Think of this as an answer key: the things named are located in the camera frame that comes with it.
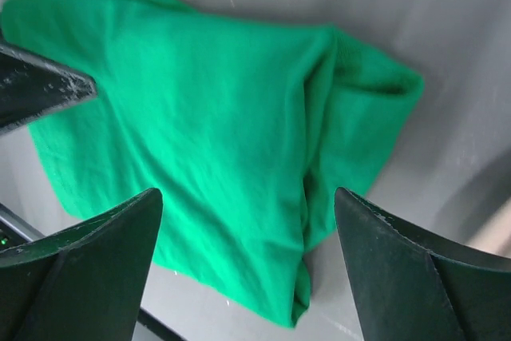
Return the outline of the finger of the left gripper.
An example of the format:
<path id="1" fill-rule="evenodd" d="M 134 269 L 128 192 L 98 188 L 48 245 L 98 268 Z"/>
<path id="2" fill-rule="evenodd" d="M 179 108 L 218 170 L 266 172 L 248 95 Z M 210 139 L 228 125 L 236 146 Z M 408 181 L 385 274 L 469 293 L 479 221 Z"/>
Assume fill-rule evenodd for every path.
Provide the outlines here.
<path id="1" fill-rule="evenodd" d="M 96 82 L 89 75 L 1 42 L 2 133 L 96 96 Z"/>

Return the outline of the green t shirt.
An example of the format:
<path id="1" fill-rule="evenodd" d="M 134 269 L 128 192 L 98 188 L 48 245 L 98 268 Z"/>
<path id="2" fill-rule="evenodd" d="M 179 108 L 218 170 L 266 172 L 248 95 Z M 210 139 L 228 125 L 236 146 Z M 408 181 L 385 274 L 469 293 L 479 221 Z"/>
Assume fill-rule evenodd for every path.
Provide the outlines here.
<path id="1" fill-rule="evenodd" d="M 97 98 L 30 124 L 62 207 L 89 219 L 156 187 L 154 261 L 282 327 L 334 194 L 370 190 L 422 77 L 333 26 L 181 0 L 5 0 L 5 39 L 92 76 Z"/>

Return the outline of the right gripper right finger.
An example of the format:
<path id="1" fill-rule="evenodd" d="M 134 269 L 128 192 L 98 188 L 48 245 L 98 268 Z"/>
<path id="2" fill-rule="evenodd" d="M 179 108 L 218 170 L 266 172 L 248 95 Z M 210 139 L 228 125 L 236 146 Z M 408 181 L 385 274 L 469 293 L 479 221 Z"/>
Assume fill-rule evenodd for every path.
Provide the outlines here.
<path id="1" fill-rule="evenodd" d="M 510 260 L 448 240 L 346 188 L 343 259 L 365 340 L 508 340 Z"/>

